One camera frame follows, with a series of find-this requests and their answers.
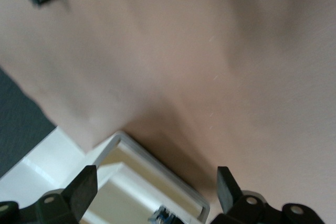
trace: beige surface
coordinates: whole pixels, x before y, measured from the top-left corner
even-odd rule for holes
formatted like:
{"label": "beige surface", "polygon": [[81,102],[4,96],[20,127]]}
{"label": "beige surface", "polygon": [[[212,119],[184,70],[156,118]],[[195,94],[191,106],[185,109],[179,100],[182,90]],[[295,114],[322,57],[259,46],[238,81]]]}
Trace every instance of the beige surface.
{"label": "beige surface", "polygon": [[0,65],[85,150],[124,129],[213,202],[227,165],[334,223],[335,21],[335,0],[0,0]]}

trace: dark floor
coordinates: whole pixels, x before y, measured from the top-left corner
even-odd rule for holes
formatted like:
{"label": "dark floor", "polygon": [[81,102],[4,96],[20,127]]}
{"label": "dark floor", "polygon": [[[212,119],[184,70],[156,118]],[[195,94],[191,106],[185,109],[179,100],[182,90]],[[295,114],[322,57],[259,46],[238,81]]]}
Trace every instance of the dark floor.
{"label": "dark floor", "polygon": [[0,177],[54,128],[0,68]]}

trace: round metal fastener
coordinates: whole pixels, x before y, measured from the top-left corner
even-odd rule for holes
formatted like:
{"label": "round metal fastener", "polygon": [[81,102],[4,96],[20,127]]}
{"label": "round metal fastener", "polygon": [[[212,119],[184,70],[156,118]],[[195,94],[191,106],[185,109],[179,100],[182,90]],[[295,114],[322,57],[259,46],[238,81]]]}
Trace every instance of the round metal fastener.
{"label": "round metal fastener", "polygon": [[9,208],[8,205],[3,205],[0,207],[0,212],[6,211]]}
{"label": "round metal fastener", "polygon": [[303,209],[299,206],[291,206],[290,210],[297,215],[303,215]]}
{"label": "round metal fastener", "polygon": [[249,203],[250,205],[256,205],[256,204],[258,204],[258,201],[257,201],[255,198],[253,198],[253,197],[248,197],[248,198],[246,199],[246,201],[247,201],[247,203]]}
{"label": "round metal fastener", "polygon": [[48,204],[48,203],[50,203],[50,202],[53,202],[54,201],[54,197],[48,197],[48,198],[46,198],[45,200],[44,200],[44,203],[45,204]]}

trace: dark gray carpet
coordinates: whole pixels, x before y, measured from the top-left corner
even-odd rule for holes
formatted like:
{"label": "dark gray carpet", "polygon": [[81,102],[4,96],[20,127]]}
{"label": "dark gray carpet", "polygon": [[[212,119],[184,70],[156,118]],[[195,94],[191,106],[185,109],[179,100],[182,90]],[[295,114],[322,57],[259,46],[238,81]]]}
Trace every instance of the dark gray carpet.
{"label": "dark gray carpet", "polygon": [[0,177],[54,128],[0,68]]}

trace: screw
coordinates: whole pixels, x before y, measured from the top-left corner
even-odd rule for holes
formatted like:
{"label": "screw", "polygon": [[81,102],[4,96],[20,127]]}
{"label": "screw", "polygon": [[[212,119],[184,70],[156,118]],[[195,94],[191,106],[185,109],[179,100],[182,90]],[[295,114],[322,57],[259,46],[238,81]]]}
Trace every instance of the screw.
{"label": "screw", "polygon": [[48,204],[48,203],[50,203],[50,202],[53,202],[54,201],[54,197],[48,197],[48,198],[46,198],[45,200],[44,200],[44,203],[45,204]]}
{"label": "screw", "polygon": [[253,198],[253,197],[248,197],[248,198],[246,199],[246,201],[247,201],[247,203],[249,203],[250,205],[256,205],[256,204],[258,203],[258,201],[257,201],[255,198]]}
{"label": "screw", "polygon": [[0,207],[0,212],[6,211],[9,208],[8,205],[3,205]]}
{"label": "screw", "polygon": [[290,207],[290,210],[292,210],[292,212],[293,212],[294,214],[297,214],[297,215],[303,215],[303,210],[302,210],[302,208],[299,207],[299,206],[291,206],[291,207]]}

